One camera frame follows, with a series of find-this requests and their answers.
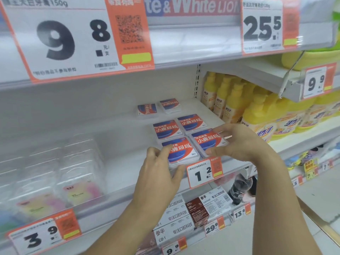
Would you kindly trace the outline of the person's left hand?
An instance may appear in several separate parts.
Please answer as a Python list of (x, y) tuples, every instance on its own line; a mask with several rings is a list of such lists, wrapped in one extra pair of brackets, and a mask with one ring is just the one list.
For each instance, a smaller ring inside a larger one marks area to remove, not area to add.
[(139, 171), (132, 204), (134, 208), (146, 213), (152, 211), (159, 216), (175, 197), (180, 184), (172, 184), (173, 174), (169, 171), (168, 155), (173, 145), (161, 150), (150, 147)]

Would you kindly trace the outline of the person's right hand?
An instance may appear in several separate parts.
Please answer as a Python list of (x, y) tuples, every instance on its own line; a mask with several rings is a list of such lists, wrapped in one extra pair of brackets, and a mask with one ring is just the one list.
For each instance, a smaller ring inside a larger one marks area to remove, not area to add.
[(273, 149), (261, 137), (243, 124), (223, 124), (213, 131), (222, 137), (228, 137), (227, 156), (239, 160), (256, 162), (265, 153)]

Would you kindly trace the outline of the small red-blue floss case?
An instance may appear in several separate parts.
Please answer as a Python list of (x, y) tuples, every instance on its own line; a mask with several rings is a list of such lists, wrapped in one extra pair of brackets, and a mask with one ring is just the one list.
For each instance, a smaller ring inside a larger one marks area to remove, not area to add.
[(162, 147), (173, 145), (168, 155), (169, 169), (174, 170), (179, 165), (189, 165), (198, 162), (201, 155), (196, 150), (190, 139), (186, 136), (164, 141)]
[(203, 158), (207, 158), (206, 150), (212, 147), (226, 146), (227, 140), (212, 128), (189, 133), (189, 138)]

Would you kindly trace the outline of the person's left forearm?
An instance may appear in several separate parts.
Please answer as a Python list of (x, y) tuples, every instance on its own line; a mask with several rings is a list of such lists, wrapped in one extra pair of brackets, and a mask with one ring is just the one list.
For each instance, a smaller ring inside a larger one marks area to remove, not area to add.
[(161, 219), (170, 201), (133, 199), (113, 225), (83, 255), (135, 255)]

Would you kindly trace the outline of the person's right forearm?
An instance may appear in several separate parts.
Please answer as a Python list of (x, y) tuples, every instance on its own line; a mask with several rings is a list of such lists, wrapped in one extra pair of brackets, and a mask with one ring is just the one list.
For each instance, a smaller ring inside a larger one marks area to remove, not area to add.
[(265, 152), (252, 163), (258, 171), (252, 255), (322, 255), (280, 156)]

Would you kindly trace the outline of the white toothpaste box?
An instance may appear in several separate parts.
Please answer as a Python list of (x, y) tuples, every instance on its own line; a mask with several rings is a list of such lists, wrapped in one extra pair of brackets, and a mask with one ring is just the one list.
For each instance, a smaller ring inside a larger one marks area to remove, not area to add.
[(164, 227), (165, 225), (172, 223), (188, 214), (189, 212), (186, 207), (182, 194), (177, 194), (175, 195), (173, 200), (170, 202), (170, 204), (167, 206), (160, 221), (154, 227), (153, 230), (156, 230), (160, 227)]
[(168, 243), (171, 240), (177, 240), (190, 231), (194, 230), (194, 223), (191, 215), (184, 216), (171, 223), (155, 229), (155, 241), (157, 246)]

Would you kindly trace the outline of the group of red-blue floss boxes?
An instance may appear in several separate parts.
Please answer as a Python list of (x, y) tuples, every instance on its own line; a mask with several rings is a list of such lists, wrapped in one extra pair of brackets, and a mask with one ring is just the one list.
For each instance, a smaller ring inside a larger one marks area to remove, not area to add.
[[(159, 108), (167, 115), (182, 111), (181, 103), (176, 98), (170, 98), (159, 101), (159, 105), (156, 103), (138, 105), (137, 117), (143, 119), (156, 117), (159, 115)], [(199, 115), (190, 114), (154, 123), (152, 127), (156, 139), (165, 141), (182, 137), (195, 130), (206, 129), (207, 124)]]

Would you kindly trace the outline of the brown-white toothpaste box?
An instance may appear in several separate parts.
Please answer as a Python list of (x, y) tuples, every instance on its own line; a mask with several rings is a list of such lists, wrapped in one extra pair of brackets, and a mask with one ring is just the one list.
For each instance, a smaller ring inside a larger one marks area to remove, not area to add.
[(214, 188), (186, 203), (189, 213), (204, 206), (210, 214), (209, 218), (229, 209), (231, 205), (232, 199), (222, 186)]

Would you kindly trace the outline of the brown toothpaste box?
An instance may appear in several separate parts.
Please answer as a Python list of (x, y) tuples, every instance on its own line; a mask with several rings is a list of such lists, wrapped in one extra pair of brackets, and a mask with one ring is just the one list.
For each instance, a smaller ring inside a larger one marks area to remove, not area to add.
[(209, 212), (204, 206), (193, 210), (192, 212), (190, 212), (190, 215), (192, 217), (195, 229), (205, 225), (210, 217)]

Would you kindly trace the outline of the white metal shelf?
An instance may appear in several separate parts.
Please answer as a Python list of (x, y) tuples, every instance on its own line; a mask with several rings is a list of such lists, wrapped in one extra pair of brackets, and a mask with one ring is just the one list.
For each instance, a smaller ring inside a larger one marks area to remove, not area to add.
[[(301, 0), (300, 42), (292, 51), (335, 44), (336, 24), (332, 19), (335, 3), (336, 0)], [(234, 16), (147, 17), (155, 69), (247, 57), (241, 52), (240, 19), (240, 13)], [(0, 91), (33, 85), (37, 84), (30, 81), (0, 11)]]
[(281, 98), (301, 101), (301, 72), (284, 68), (280, 54), (202, 64), (200, 70), (202, 75), (209, 71), (235, 75)]
[(48, 250), (46, 254), (82, 253), (123, 212), (132, 199), (147, 148), (154, 146), (160, 149), (155, 134), (152, 133), (152, 124), (190, 114), (199, 115), (210, 128), (222, 124), (222, 121), (197, 98), (180, 100), (180, 103), (182, 110), (179, 115), (160, 111), (156, 118), (138, 119), (134, 110), (71, 128), (0, 141), (0, 154), (6, 155), (17, 151), (28, 151), (30, 148), (47, 148), (80, 133), (93, 137), (101, 151), (106, 168), (105, 186), (108, 194), (75, 207), (74, 211), (83, 235), (66, 242), (65, 248), (62, 244)]
[(269, 145), (285, 160), (340, 136), (340, 116), (332, 117), (303, 133), (293, 133)]

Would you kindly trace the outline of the white perforated shelf upright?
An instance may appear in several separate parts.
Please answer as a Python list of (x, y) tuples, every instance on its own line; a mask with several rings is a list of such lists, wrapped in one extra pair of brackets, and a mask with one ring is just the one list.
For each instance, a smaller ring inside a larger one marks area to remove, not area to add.
[(195, 77), (195, 86), (194, 86), (194, 98), (197, 98), (198, 96), (198, 88), (199, 88), (199, 77), (200, 77), (200, 68), (201, 68), (201, 64), (197, 65), (197, 70), (196, 70), (196, 77)]

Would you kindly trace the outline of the dark pink packet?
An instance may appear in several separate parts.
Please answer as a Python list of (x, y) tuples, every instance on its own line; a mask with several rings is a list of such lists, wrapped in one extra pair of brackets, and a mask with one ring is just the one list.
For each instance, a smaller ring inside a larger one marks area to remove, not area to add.
[(147, 255), (157, 248), (155, 237), (147, 237), (137, 249), (135, 255)]

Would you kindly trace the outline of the yellow price tag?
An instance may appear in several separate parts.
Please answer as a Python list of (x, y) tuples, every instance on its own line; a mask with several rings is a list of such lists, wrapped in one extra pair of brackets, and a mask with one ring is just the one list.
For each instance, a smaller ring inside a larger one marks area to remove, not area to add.
[(304, 163), (304, 172), (306, 181), (310, 181), (314, 179), (316, 176), (318, 176), (318, 158), (313, 158), (307, 162)]

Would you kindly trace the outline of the yellow-green plastic tub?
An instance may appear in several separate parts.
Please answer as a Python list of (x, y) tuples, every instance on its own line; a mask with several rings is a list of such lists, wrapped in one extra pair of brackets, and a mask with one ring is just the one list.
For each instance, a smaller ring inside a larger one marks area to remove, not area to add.
[(340, 50), (333, 51), (297, 51), (283, 53), (281, 63), (283, 67), (294, 71), (302, 71), (323, 64), (336, 63), (340, 61)]

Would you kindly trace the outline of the blue-red shelf banner strip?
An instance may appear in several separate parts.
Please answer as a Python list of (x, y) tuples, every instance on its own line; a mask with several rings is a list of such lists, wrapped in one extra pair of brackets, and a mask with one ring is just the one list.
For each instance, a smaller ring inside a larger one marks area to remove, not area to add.
[(144, 0), (147, 17), (234, 16), (240, 0)]

